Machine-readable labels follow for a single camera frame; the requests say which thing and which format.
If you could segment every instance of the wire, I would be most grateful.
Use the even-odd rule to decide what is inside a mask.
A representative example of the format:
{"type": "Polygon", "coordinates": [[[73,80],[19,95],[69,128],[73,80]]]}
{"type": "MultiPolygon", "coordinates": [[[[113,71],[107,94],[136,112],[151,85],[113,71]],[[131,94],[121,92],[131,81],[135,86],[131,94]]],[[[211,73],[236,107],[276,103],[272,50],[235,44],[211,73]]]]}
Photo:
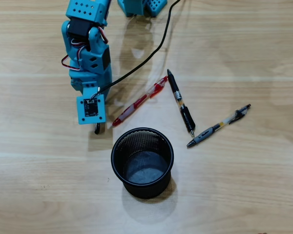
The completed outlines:
{"type": "Polygon", "coordinates": [[[70,43],[72,44],[72,46],[77,47],[77,46],[85,45],[85,42],[74,42],[74,41],[75,41],[75,39],[72,39],[72,40],[70,41],[70,43]]]}
{"type": "Polygon", "coordinates": [[[61,63],[64,67],[70,69],[70,70],[73,70],[73,71],[80,71],[82,68],[79,64],[79,59],[80,59],[80,53],[81,51],[86,47],[86,45],[84,45],[83,47],[80,47],[77,51],[77,63],[78,63],[78,68],[77,67],[72,67],[72,66],[69,66],[69,65],[66,65],[64,64],[64,62],[68,59],[69,55],[66,55],[62,60],[61,60],[61,63]]]}
{"type": "Polygon", "coordinates": [[[106,35],[105,35],[105,32],[104,32],[103,28],[101,28],[101,27],[98,26],[98,30],[100,31],[101,36],[102,36],[102,38],[104,39],[104,43],[105,43],[105,44],[108,44],[108,39],[107,39],[107,37],[106,37],[106,35]]]}
{"type": "Polygon", "coordinates": [[[168,12],[168,18],[167,18],[167,23],[166,23],[166,27],[165,27],[165,31],[164,31],[164,35],[162,38],[162,41],[160,43],[160,45],[152,52],[152,54],[149,55],[149,57],[146,58],[146,60],[144,60],[142,63],[140,63],[137,67],[135,67],[134,69],[132,69],[130,72],[128,72],[127,74],[125,74],[124,76],[122,76],[121,78],[119,78],[118,80],[108,84],[107,86],[104,86],[100,91],[98,91],[97,93],[93,94],[90,98],[90,100],[94,99],[97,95],[101,94],[102,92],[104,92],[105,90],[109,89],[110,87],[118,84],[119,82],[121,82],[122,80],[124,80],[125,78],[127,78],[128,76],[130,76],[132,73],[134,73],[135,71],[137,71],[138,69],[140,69],[143,65],[145,65],[162,47],[165,38],[166,38],[166,34],[167,34],[167,30],[168,30],[168,26],[169,26],[169,21],[170,21],[170,16],[171,16],[171,11],[173,9],[173,7],[180,2],[180,0],[175,1],[168,12]]]}

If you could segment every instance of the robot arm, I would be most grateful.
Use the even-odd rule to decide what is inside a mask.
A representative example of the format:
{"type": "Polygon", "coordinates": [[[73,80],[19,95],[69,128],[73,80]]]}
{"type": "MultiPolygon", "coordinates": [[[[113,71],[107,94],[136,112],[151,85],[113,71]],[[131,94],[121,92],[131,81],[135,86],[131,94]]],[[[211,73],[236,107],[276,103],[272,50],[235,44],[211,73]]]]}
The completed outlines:
{"type": "Polygon", "coordinates": [[[105,98],[108,90],[95,99],[90,97],[112,82],[109,46],[102,38],[107,26],[110,0],[71,0],[66,12],[70,21],[62,25],[68,56],[71,85],[83,96],[77,97],[80,124],[105,122],[105,98]]]}

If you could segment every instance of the pen clip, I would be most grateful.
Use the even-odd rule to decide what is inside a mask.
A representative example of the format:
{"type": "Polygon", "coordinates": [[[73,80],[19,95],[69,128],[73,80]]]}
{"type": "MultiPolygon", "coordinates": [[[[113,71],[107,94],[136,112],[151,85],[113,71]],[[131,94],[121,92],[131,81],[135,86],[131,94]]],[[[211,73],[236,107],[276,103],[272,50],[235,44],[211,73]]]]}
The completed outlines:
{"type": "Polygon", "coordinates": [[[162,91],[162,89],[164,89],[165,86],[165,82],[163,82],[162,84],[154,84],[154,92],[150,95],[150,98],[154,97],[155,95],[157,95],[160,91],[162,91]]]}
{"type": "Polygon", "coordinates": [[[236,110],[235,112],[236,112],[236,117],[233,120],[231,120],[229,122],[229,124],[232,124],[232,123],[234,123],[234,122],[242,119],[246,115],[246,113],[248,112],[248,110],[246,109],[245,111],[242,111],[242,112],[239,111],[239,110],[236,110]]]}

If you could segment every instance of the black pen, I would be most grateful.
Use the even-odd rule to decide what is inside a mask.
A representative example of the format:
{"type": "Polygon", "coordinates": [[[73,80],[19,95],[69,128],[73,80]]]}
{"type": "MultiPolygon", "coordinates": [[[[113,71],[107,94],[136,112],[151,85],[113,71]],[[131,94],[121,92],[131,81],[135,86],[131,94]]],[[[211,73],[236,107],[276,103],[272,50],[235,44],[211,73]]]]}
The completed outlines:
{"type": "Polygon", "coordinates": [[[184,101],[182,100],[182,96],[176,84],[175,77],[173,76],[173,74],[170,72],[169,69],[167,69],[167,74],[168,74],[168,81],[170,83],[172,92],[174,93],[176,102],[178,103],[180,113],[182,115],[182,118],[184,119],[187,130],[191,134],[191,136],[194,137],[195,123],[190,115],[189,109],[185,106],[184,101]]]}
{"type": "Polygon", "coordinates": [[[251,107],[251,104],[246,105],[242,109],[235,111],[234,114],[232,116],[230,116],[229,118],[226,118],[222,122],[217,123],[215,126],[206,129],[200,135],[198,135],[192,141],[190,141],[189,144],[187,145],[187,147],[191,148],[191,147],[201,143],[203,140],[206,140],[207,138],[209,138],[214,132],[221,129],[226,124],[232,124],[232,123],[238,121],[239,119],[243,118],[246,115],[246,113],[248,112],[248,109],[250,107],[251,107]]]}

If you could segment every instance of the mesh pen holder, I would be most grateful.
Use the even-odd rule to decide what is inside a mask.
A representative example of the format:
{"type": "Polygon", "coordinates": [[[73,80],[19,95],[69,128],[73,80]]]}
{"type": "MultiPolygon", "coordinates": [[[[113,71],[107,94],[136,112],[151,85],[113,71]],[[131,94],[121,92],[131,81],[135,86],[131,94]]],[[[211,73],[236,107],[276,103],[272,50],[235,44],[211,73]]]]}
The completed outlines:
{"type": "Polygon", "coordinates": [[[169,184],[174,153],[169,140],[151,128],[136,128],[115,143],[111,163],[116,176],[132,195],[153,198],[169,184]]]}

